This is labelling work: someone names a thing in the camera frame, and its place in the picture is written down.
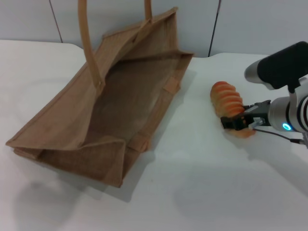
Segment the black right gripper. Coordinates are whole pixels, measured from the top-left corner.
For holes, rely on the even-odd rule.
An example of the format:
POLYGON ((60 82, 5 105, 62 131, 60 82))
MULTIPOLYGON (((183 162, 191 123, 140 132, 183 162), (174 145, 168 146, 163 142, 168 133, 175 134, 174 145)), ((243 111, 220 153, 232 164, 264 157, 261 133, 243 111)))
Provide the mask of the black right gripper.
POLYGON ((243 118, 241 116, 221 117, 220 121, 224 129, 242 130, 244 128, 252 129, 251 124, 261 121, 262 124, 257 124, 256 127, 266 126, 270 127, 269 122, 269 107, 271 100, 266 100, 253 105, 244 105, 243 118))

